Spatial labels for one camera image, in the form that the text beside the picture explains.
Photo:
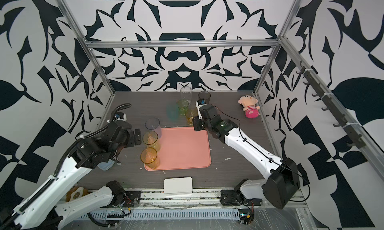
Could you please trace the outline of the amber tall glass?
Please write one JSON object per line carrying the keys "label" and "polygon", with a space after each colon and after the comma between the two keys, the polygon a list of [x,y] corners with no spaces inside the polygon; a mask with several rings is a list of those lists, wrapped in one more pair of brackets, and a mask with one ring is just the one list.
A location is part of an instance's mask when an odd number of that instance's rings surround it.
{"label": "amber tall glass", "polygon": [[154,148],[146,148],[142,151],[140,159],[148,168],[155,170],[160,165],[158,152]]}

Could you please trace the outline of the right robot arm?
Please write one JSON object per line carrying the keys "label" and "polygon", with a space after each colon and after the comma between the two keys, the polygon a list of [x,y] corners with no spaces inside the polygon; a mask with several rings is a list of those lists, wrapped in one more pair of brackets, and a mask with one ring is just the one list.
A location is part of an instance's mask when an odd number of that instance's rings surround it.
{"label": "right robot arm", "polygon": [[239,186],[247,199],[267,200],[277,209],[283,209],[300,189],[296,163],[265,150],[229,119],[222,119],[215,106],[196,102],[198,116],[193,119],[196,132],[205,130],[213,138],[233,148],[262,174],[262,180],[246,180]]}

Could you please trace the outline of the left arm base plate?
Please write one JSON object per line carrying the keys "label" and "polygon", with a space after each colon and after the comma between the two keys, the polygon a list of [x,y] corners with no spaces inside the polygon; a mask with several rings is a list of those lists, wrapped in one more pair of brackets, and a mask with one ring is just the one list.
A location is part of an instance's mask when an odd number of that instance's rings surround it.
{"label": "left arm base plate", "polygon": [[121,206],[123,208],[131,208],[134,205],[139,204],[141,200],[141,194],[141,191],[126,191],[121,202]]}

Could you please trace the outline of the yellow-green glass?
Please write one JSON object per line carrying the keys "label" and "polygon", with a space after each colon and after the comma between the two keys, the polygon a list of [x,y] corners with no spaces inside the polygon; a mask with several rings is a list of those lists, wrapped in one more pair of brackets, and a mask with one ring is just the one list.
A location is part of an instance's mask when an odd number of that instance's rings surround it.
{"label": "yellow-green glass", "polygon": [[159,141],[159,136],[155,131],[149,131],[146,132],[143,135],[143,143],[148,147],[148,148],[153,148],[157,152],[160,151],[161,145]]}

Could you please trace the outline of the pink tray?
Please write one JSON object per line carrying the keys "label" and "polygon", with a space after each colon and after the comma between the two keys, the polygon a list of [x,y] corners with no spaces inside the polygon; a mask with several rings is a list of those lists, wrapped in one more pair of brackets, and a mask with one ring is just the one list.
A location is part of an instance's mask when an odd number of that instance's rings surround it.
{"label": "pink tray", "polygon": [[160,164],[155,171],[201,169],[211,165],[206,131],[196,132],[193,127],[163,128],[160,147]]}

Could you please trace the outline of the blue-purple glass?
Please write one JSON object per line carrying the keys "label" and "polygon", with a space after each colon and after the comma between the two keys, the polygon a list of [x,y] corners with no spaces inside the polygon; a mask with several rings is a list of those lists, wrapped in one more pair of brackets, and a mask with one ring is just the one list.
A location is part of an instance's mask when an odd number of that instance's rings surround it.
{"label": "blue-purple glass", "polygon": [[158,134],[158,138],[162,137],[162,129],[160,125],[160,120],[158,118],[150,118],[146,121],[145,127],[148,131],[153,131]]}

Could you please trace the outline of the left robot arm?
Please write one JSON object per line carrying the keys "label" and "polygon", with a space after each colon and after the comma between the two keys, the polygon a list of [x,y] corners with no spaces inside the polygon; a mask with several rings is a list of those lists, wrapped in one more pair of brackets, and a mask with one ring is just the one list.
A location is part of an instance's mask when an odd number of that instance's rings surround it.
{"label": "left robot arm", "polygon": [[121,205],[126,192],[117,181],[108,182],[99,190],[71,202],[61,204],[60,200],[100,163],[116,158],[121,150],[134,145],[132,125],[122,120],[110,121],[101,130],[78,139],[62,156],[54,173],[14,208],[1,229],[60,230],[96,209]]}

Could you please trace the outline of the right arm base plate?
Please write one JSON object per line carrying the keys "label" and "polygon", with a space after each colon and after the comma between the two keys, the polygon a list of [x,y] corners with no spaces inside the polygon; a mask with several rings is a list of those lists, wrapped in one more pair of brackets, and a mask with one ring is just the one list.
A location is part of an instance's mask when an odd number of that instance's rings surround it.
{"label": "right arm base plate", "polygon": [[225,206],[240,206],[245,205],[247,207],[260,206],[263,202],[262,199],[246,199],[240,191],[235,190],[221,190],[220,203]]}

